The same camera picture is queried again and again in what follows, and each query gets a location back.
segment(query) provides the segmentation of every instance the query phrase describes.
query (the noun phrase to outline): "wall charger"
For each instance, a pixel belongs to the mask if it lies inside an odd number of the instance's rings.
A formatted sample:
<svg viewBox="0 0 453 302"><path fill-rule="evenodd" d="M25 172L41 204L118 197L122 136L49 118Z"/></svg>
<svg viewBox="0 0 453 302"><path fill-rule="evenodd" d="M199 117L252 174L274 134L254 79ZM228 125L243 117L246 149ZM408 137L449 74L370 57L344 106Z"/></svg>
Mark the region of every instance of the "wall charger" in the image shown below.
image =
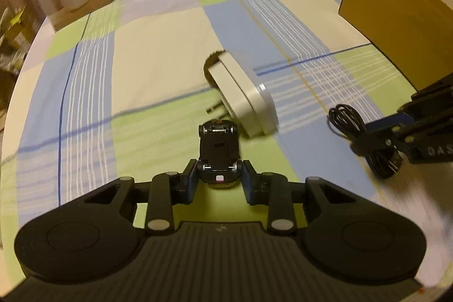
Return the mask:
<svg viewBox="0 0 453 302"><path fill-rule="evenodd" d="M249 137L269 135L279 123L272 96L239 56L239 52L226 50L211 54L205 63L205 76L220 90L228 114Z"/></svg>

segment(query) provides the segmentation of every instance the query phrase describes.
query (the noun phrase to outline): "black cable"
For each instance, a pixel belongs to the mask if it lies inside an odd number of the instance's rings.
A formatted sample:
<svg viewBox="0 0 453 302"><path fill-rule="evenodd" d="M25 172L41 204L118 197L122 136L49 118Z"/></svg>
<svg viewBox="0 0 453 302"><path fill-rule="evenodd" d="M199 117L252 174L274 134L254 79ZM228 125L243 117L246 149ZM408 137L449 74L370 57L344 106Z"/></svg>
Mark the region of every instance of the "black cable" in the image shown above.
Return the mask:
<svg viewBox="0 0 453 302"><path fill-rule="evenodd" d="M339 104L334 108L330 108L329 121L351 141L366 133L365 122L350 105ZM381 179L387 179L394 175L402 161L394 147L374 151L365 156L365 159L373 173Z"/></svg>

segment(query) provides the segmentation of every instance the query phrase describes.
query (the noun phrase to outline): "power cord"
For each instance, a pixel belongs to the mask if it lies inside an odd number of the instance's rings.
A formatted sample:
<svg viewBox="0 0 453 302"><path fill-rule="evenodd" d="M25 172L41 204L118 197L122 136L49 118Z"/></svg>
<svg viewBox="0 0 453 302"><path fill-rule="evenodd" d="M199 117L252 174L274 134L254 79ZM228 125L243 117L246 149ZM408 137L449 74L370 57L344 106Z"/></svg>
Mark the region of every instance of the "power cord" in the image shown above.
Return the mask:
<svg viewBox="0 0 453 302"><path fill-rule="evenodd" d="M329 122L351 141L367 132L360 114L347 104L330 108ZM374 151L365 159L372 172L381 179L390 178L402 164L402 158L394 147Z"/></svg>

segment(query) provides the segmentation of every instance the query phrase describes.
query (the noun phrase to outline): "plaid tablecloth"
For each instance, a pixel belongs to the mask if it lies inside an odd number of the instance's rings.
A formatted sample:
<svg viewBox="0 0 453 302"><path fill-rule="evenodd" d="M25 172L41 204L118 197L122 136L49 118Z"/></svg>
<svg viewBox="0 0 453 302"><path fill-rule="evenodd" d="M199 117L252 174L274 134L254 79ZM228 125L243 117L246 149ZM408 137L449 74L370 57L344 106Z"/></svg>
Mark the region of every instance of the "plaid tablecloth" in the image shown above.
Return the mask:
<svg viewBox="0 0 453 302"><path fill-rule="evenodd" d="M371 121L414 92L337 14L340 2L115 0L57 33L45 23L19 76L3 141L0 220L12 282L23 277L13 241L25 222L121 175L148 181L198 157L198 125L219 99L202 66L227 49L262 77L280 122L272 137L242 138L242 157L292 181L323 177L408 216L428 238L418 277L436 284L452 259L451 216L423 175L378 182L327 126L328 108L338 103ZM140 207L138 226L143 213ZM176 206L175 217L265 220L266 208L248 206L241 187L200 185L194 204Z"/></svg>

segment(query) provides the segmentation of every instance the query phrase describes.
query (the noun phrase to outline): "yellow line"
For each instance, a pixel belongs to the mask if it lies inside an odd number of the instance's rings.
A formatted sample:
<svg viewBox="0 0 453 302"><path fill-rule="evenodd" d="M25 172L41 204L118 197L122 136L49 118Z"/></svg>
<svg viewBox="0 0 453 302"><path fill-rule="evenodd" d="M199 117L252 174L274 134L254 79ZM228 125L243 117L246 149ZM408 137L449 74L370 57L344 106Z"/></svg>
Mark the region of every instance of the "yellow line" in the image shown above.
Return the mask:
<svg viewBox="0 0 453 302"><path fill-rule="evenodd" d="M267 32L267 30L261 25L261 23L257 20L257 18L253 15L252 12L250 12L250 10L248 9L248 7L245 5L244 1L243 0L239 0L239 2L241 3L242 7L246 10L246 12L249 14L249 16L252 18L252 20L258 25L258 27L262 30L262 32L265 33L265 35L269 38L270 41L272 41L272 43L275 45L275 47L279 50L279 52L285 57L285 59L288 61L289 64L291 64L291 58L289 57L289 55L286 54L286 52L282 49L282 47L277 43L277 41L274 40L274 38L271 36L271 34L269 34L269 32ZM329 112L329 109L324 105L324 103L321 101L321 99L318 97L318 95L316 95L316 93L314 92L314 90L312 89L312 87L310 86L310 84L307 82L307 80L304 78L304 75L298 71L293 65L291 66L291 69L299 76L299 78L302 80L302 82L304 83L304 85L308 88L308 90L310 91L310 93L313 95L313 97L316 99L316 101L318 102L319 105L321 105L322 109L324 110L324 112L326 112L326 114L328 114ZM365 173L368 174L368 165L366 164L366 161L364 158L362 157L357 157L356 158L358 159L360 165L362 165L363 169L365 170ZM388 208L388 203L386 201L386 198L384 197L384 194L382 193L381 191L381 188L379 187L379 183L374 179L374 177L372 175L368 175L368 177L370 178L371 180L371 183L373 184L374 188L377 190L377 193L379 194L379 196L382 198L383 202L384 202L384 205Z"/></svg>

